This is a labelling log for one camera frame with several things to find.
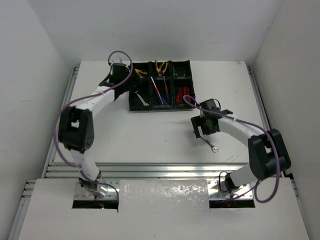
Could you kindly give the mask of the yellow utility knife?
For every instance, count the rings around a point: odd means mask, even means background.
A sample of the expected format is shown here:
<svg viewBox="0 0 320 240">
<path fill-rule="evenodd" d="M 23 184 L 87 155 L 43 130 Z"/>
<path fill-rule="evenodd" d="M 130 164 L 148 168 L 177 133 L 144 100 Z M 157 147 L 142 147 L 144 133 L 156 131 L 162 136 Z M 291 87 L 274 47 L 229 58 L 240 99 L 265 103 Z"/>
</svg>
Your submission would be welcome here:
<svg viewBox="0 0 320 240">
<path fill-rule="evenodd" d="M 141 79 L 143 79 L 144 77 L 146 77 L 148 75 L 148 73 L 146 71 L 143 71 L 143 70 L 140 70 L 137 68 L 135 68 L 134 70 Z"/>
</svg>

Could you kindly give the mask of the silver wrench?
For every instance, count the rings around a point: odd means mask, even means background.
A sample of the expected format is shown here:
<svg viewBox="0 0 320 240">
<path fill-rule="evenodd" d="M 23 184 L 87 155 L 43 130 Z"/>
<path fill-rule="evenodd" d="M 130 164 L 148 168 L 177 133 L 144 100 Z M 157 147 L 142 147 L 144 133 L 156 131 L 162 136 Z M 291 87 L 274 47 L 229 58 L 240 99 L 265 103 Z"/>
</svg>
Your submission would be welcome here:
<svg viewBox="0 0 320 240">
<path fill-rule="evenodd" d="M 135 91 L 134 92 L 135 94 L 136 94 L 136 96 L 139 98 L 139 100 L 141 101 L 141 103 L 142 103 L 142 105 L 143 106 L 149 106 L 149 103 L 147 103 L 144 99 L 143 99 L 143 97 L 138 93 L 138 91 Z"/>
<path fill-rule="evenodd" d="M 201 139 L 210 147 L 213 153 L 220 151 L 220 149 L 216 145 L 212 144 L 209 140 L 205 139 L 203 136 L 201 136 Z"/>
</svg>

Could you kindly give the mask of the red utility knife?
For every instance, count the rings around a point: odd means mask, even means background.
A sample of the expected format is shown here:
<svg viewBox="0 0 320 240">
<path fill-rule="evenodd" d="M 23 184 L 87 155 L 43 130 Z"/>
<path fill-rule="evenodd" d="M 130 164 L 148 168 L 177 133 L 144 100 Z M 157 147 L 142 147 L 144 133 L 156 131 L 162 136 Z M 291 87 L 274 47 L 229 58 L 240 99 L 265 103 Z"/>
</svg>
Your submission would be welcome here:
<svg viewBox="0 0 320 240">
<path fill-rule="evenodd" d="M 184 95 L 184 88 L 180 87 L 175 100 L 176 105 L 179 105 L 183 102 L 183 95 Z"/>
<path fill-rule="evenodd" d="M 189 96 L 190 95 L 190 88 L 188 86 L 183 87 L 183 95 L 184 96 Z M 186 100 L 190 103 L 191 99 L 190 97 L 186 97 Z"/>
</svg>

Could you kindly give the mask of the yellow pliers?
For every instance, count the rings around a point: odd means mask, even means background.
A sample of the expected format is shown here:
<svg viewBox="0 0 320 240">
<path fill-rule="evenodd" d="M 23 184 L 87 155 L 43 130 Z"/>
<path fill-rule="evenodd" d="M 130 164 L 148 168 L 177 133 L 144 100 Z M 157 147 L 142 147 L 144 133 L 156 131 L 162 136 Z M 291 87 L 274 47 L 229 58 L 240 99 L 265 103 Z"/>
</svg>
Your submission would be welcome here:
<svg viewBox="0 0 320 240">
<path fill-rule="evenodd" d="M 163 62 L 159 62 L 155 60 L 155 70 L 157 72 L 158 77 L 162 77 L 162 67 L 163 67 Z"/>
<path fill-rule="evenodd" d="M 159 76 L 163 77 L 167 71 L 168 68 L 168 62 L 162 62 L 159 68 Z"/>
</svg>

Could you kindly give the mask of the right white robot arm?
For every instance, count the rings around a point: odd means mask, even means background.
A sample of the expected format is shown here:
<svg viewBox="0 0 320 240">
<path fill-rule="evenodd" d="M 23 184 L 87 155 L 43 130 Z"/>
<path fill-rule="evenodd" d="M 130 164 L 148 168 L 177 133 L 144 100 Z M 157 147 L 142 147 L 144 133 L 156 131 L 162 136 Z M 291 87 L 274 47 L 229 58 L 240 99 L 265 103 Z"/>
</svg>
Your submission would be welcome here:
<svg viewBox="0 0 320 240">
<path fill-rule="evenodd" d="M 200 114 L 191 118 L 195 137 L 203 139 L 215 133 L 225 133 L 241 142 L 248 149 L 248 164 L 229 172 L 218 186 L 221 193 L 233 193 L 240 186 L 253 181 L 262 182 L 276 177 L 279 183 L 281 173 L 291 168 L 292 162 L 279 130 L 266 130 L 254 123 L 237 118 L 232 111 L 221 110 L 214 99 L 196 103 L 191 96 L 186 103 L 197 108 Z"/>
</svg>

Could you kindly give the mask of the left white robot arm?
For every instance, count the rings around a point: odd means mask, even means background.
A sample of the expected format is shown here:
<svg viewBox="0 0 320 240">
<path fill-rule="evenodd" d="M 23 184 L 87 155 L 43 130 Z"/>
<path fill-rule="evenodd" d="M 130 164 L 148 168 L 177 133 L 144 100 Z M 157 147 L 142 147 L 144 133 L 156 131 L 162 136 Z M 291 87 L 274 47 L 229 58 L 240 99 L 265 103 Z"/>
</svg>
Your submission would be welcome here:
<svg viewBox="0 0 320 240">
<path fill-rule="evenodd" d="M 103 181 L 90 151 L 95 139 L 94 118 L 104 107 L 140 82 L 133 64 L 112 63 L 107 77 L 91 95 L 71 101 L 60 112 L 55 140 L 72 155 L 74 163 L 69 162 L 68 165 L 78 168 L 81 186 L 96 196 L 105 195 L 111 185 Z"/>
</svg>

